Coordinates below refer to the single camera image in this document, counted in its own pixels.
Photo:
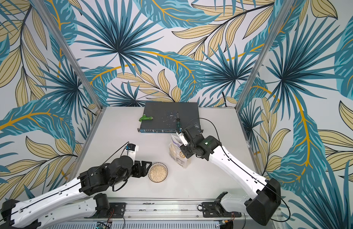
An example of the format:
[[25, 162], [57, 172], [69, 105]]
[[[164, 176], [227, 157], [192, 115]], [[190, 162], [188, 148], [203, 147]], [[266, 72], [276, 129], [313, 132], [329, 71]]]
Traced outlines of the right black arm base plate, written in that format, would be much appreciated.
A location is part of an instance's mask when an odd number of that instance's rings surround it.
[[215, 202], [202, 202], [197, 206], [204, 218], [240, 218], [240, 212], [227, 212], [221, 204]]

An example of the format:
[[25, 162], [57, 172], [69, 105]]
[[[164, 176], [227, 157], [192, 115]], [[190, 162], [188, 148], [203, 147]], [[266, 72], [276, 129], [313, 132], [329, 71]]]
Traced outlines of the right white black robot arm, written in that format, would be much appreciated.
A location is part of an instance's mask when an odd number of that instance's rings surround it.
[[281, 205], [281, 185], [274, 178], [268, 180], [254, 172], [233, 156], [215, 137], [204, 137], [194, 126], [178, 132], [180, 149], [186, 158], [193, 155], [221, 168], [245, 191], [244, 197], [224, 195], [221, 206], [227, 212], [248, 214], [258, 224], [265, 226]]

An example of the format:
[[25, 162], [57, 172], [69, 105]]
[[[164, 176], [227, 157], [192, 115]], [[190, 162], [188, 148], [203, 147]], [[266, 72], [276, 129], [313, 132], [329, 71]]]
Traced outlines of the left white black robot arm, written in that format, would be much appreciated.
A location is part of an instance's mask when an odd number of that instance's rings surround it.
[[106, 218], [111, 206], [105, 193], [131, 177], [148, 174], [152, 162], [134, 161], [129, 156], [116, 158], [81, 173], [69, 183], [27, 201], [9, 199], [0, 211], [1, 229], [44, 229], [76, 218]]

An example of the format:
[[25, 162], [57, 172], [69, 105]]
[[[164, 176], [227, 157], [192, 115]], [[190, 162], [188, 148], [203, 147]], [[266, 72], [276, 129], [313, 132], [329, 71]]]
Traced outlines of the white patterned breakfast bowl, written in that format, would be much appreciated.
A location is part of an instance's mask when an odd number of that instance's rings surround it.
[[164, 181], [167, 176], [168, 168], [163, 163], [153, 164], [148, 171], [148, 177], [154, 183], [160, 183]]

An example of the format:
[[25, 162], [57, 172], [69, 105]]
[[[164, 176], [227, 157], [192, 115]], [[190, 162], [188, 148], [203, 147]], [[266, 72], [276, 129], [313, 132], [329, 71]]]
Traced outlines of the clear oats bag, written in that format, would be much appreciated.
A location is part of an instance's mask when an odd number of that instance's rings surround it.
[[176, 134], [171, 135], [171, 142], [169, 144], [169, 155], [177, 162], [181, 167], [187, 168], [191, 163], [190, 159], [186, 158], [180, 147], [183, 146], [182, 141]]

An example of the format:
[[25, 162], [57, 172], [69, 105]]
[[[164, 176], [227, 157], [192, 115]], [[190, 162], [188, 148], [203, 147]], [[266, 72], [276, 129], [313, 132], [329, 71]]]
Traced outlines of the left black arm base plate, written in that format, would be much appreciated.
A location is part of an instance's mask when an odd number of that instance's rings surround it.
[[96, 211], [96, 213], [87, 217], [88, 219], [120, 219], [125, 214], [125, 202], [111, 202], [110, 207], [106, 210]]

